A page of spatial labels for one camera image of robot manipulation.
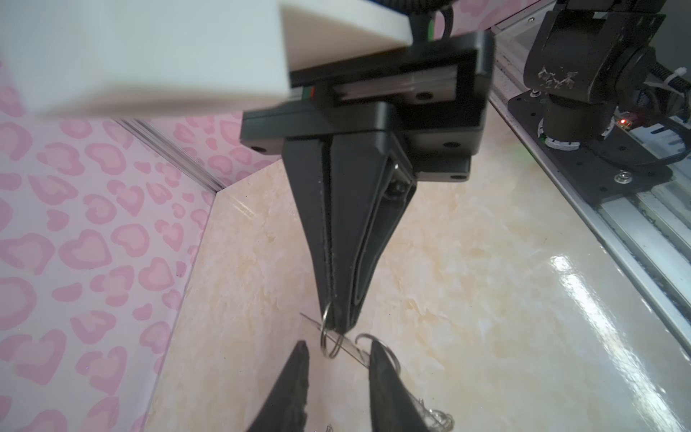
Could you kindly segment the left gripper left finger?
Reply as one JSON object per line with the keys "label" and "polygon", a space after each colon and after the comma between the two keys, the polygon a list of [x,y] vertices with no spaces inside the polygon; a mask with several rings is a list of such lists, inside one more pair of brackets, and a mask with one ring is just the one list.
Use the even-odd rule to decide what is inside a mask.
{"label": "left gripper left finger", "polygon": [[248,432],[304,431],[307,422],[310,353],[298,341]]}

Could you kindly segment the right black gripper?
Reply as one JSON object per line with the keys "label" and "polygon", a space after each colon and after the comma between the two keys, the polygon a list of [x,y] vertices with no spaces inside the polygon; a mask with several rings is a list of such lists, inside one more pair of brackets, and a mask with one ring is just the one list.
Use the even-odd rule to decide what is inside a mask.
{"label": "right black gripper", "polygon": [[[356,325],[417,179],[469,179],[494,57],[489,32],[415,42],[295,70],[290,83],[306,97],[243,114],[244,146],[283,152],[327,329]],[[329,153],[316,138],[331,135]]]}

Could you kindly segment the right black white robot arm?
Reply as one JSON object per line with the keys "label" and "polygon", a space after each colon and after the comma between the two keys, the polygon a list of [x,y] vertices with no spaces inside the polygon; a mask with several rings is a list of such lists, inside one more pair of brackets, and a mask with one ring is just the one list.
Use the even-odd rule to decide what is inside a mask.
{"label": "right black white robot arm", "polygon": [[[419,182],[463,182],[482,139],[495,44],[487,32],[423,41],[439,9],[404,5],[406,48],[300,67],[299,101],[246,113],[240,140],[284,167],[311,252],[322,326],[356,325],[378,260]],[[597,140],[655,62],[659,1],[559,1],[525,64],[555,143]]]}

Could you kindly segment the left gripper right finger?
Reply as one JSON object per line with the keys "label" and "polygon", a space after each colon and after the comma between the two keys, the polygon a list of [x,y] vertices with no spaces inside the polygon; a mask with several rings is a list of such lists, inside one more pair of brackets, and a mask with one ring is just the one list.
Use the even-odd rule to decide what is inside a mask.
{"label": "left gripper right finger", "polygon": [[369,364],[370,414],[373,432],[428,432],[383,345],[373,341]]}

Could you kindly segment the silver carabiner keyring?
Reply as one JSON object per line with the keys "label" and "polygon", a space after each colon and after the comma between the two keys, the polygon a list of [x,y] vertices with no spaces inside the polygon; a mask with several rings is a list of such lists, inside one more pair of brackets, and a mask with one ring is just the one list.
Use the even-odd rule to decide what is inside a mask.
{"label": "silver carabiner keyring", "polygon": [[370,417],[373,431],[452,431],[455,419],[442,410],[428,408],[401,380],[401,363],[379,338],[360,333],[354,340],[327,329],[322,321],[302,313],[320,331],[322,354],[333,359],[341,351],[368,371]]}

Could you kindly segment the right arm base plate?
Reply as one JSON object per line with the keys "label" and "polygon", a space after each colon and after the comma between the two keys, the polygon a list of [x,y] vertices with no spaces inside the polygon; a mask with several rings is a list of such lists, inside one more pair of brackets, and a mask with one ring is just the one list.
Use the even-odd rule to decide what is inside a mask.
{"label": "right arm base plate", "polygon": [[652,122],[640,112],[615,111],[609,134],[576,150],[547,146],[543,114],[547,98],[528,92],[507,108],[538,149],[587,203],[598,206],[620,197],[648,192],[669,183],[675,168],[690,169],[690,122],[676,116]]}

